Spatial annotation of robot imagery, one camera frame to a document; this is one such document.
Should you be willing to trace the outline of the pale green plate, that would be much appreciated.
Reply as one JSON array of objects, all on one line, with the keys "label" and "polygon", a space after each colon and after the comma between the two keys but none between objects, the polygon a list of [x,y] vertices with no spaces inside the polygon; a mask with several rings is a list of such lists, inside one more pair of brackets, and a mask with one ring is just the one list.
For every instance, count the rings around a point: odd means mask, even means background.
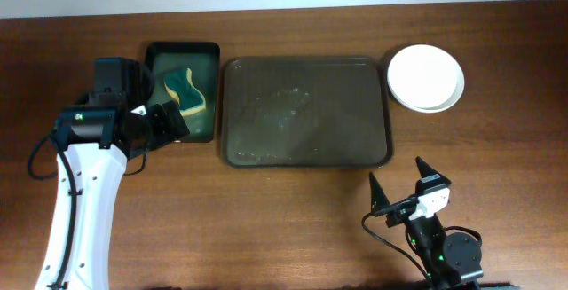
[{"label": "pale green plate", "polygon": [[387,67],[392,96],[404,107],[424,114],[443,112],[454,106],[465,89],[458,61],[447,51],[415,44],[398,51]]}]

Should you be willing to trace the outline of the green yellow sponge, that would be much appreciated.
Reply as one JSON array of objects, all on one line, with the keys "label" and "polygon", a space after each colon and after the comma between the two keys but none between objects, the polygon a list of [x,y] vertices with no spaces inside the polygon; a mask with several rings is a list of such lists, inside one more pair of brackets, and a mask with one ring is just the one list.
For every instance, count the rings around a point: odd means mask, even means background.
[{"label": "green yellow sponge", "polygon": [[165,90],[177,102],[182,116],[197,114],[207,108],[204,95],[193,83],[193,71],[190,68],[168,72],[163,80]]}]

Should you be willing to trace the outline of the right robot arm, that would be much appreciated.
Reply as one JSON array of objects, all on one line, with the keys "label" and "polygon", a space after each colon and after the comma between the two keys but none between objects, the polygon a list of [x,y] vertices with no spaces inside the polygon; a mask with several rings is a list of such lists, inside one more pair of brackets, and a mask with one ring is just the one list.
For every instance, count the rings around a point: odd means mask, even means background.
[{"label": "right robot arm", "polygon": [[[365,232],[399,252],[416,266],[428,289],[479,289],[481,235],[461,226],[443,226],[437,212],[450,202],[452,182],[422,158],[415,159],[420,178],[407,198],[391,203],[374,174],[369,175],[370,212],[361,219]],[[388,227],[405,226],[405,239],[416,257],[380,237],[366,226],[370,217],[383,216]]]}]

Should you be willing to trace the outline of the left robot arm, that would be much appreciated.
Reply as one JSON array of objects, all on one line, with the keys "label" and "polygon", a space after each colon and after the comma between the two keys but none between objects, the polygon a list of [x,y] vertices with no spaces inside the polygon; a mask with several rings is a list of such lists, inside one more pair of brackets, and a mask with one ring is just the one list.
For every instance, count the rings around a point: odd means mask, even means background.
[{"label": "left robot arm", "polygon": [[96,59],[94,89],[63,109],[46,136],[57,154],[58,188],[36,288],[109,287],[114,205],[129,160],[189,133],[175,101],[149,105],[154,86],[134,59]]}]

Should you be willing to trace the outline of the black water tray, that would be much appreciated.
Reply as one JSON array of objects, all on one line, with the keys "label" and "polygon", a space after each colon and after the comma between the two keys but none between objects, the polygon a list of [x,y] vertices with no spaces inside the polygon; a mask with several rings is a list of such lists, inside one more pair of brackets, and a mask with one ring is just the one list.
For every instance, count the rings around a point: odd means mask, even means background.
[{"label": "black water tray", "polygon": [[193,71],[193,83],[206,99],[204,111],[182,116],[189,129],[180,139],[182,143],[207,143],[215,135],[219,60],[220,48],[213,42],[152,42],[146,49],[145,64],[155,79],[150,106],[172,101],[178,110],[178,103],[165,90],[163,77],[184,68]]}]

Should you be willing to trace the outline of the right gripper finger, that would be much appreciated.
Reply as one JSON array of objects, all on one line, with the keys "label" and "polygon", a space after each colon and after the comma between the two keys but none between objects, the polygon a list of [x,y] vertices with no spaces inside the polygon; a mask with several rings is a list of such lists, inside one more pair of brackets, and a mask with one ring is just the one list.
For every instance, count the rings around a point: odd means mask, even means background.
[{"label": "right gripper finger", "polygon": [[371,214],[379,214],[388,208],[391,203],[385,195],[383,188],[380,186],[373,172],[368,174],[371,199]]},{"label": "right gripper finger", "polygon": [[421,179],[439,179],[441,175],[426,163],[420,156],[415,159],[416,167],[420,173]]}]

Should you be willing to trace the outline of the dark brown serving tray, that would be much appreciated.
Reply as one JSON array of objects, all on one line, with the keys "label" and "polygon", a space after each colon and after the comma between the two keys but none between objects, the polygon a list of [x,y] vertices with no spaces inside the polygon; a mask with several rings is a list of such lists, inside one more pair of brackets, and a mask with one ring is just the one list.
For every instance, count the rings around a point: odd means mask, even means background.
[{"label": "dark brown serving tray", "polygon": [[369,57],[243,57],[223,75],[220,156],[237,169],[381,167],[388,87]]}]

